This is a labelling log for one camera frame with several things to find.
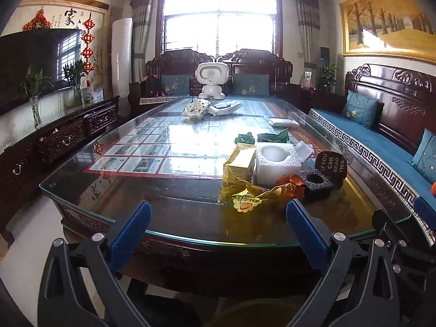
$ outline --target white foam block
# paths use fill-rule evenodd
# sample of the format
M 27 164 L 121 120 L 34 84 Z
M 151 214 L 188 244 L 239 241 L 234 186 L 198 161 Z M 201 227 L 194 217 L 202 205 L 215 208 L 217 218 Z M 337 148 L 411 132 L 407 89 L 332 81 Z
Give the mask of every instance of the white foam block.
M 272 188 L 283 175 L 301 171 L 301 161 L 292 144 L 257 143 L 256 173 L 259 185 Z

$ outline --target glass tabletop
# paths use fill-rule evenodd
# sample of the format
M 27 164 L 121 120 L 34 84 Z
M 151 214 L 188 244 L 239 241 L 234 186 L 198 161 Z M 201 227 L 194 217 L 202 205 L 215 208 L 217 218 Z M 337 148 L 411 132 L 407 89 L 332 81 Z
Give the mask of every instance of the glass tabletop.
M 145 200 L 153 211 L 146 231 L 152 235 L 230 246 L 294 246 L 298 241 L 285 208 L 241 213 L 217 203 L 223 165 L 238 134 L 278 134 L 285 128 L 273 128 L 268 120 L 284 118 L 299 123 L 288 128 L 290 141 L 303 140 L 315 150 L 303 170 L 314 167 L 322 150 L 344 153 L 349 163 L 341 188 L 326 200 L 305 205 L 311 215 L 332 231 L 352 236 L 372 229 L 371 216 L 380 207 L 397 222 L 409 217 L 378 174 L 310 116 L 277 98 L 226 99 L 239 100 L 243 107 L 196 121 L 181 116 L 191 98 L 162 104 L 82 149 L 40 187 L 67 207 L 107 222 Z

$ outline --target autumn tree painting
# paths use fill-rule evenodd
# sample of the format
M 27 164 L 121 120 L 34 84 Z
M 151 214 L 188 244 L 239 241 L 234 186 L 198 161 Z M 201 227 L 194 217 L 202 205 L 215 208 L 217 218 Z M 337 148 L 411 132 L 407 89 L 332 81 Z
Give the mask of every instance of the autumn tree painting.
M 345 55 L 353 50 L 422 54 L 436 63 L 435 31 L 415 0 L 346 0 L 341 13 Z

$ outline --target white robot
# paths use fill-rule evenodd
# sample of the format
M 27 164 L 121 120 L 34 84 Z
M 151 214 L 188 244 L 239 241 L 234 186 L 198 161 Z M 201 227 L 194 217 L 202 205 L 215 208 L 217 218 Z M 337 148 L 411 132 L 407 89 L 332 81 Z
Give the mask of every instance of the white robot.
M 203 84 L 202 92 L 198 98 L 224 99 L 225 95 L 219 85 L 228 81 L 229 69 L 224 63 L 202 63 L 195 71 L 197 81 Z

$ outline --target tv cabinet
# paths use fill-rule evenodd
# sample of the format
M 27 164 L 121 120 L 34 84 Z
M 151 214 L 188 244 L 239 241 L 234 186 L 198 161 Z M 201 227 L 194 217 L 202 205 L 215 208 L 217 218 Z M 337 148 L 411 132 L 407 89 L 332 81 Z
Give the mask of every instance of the tv cabinet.
M 71 155 L 118 126 L 119 96 L 80 107 L 35 130 L 0 154 L 0 234 L 12 244 L 6 230 L 12 216 L 39 193 L 41 183 Z

